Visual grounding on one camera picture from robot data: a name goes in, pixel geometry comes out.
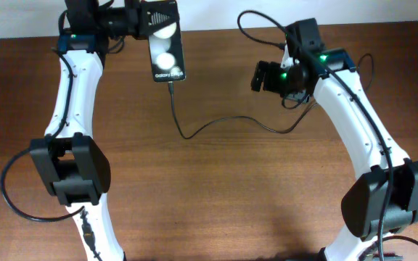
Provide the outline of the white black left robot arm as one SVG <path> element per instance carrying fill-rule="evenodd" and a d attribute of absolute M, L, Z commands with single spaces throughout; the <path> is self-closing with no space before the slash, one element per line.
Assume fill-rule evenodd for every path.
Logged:
<path fill-rule="evenodd" d="M 48 193 L 74 219 L 89 260 L 123 261 L 107 206 L 110 163 L 93 138 L 94 104 L 110 41 L 130 36 L 149 44 L 152 77 L 165 83 L 186 77 L 175 1 L 68 1 L 58 21 L 61 78 L 43 138 L 29 152 Z"/>

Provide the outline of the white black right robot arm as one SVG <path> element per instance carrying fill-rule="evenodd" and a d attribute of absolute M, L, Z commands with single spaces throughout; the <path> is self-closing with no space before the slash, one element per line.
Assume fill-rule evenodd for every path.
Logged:
<path fill-rule="evenodd" d="M 285 54 L 282 62 L 259 61 L 254 91 L 282 98 L 315 98 L 329 116 L 348 151 L 356 182 L 341 201 L 345 225 L 337 238 L 312 260 L 378 260 L 379 245 L 399 239 L 418 222 L 418 161 L 393 140 L 370 104 L 357 67 L 344 49 L 322 51 L 316 61 Z"/>

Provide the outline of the black smartphone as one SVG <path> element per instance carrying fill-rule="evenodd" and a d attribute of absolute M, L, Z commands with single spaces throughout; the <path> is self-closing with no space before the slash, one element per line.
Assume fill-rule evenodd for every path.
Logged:
<path fill-rule="evenodd" d="M 179 24 L 174 22 L 148 38 L 152 77 L 155 82 L 186 79 L 183 43 Z"/>

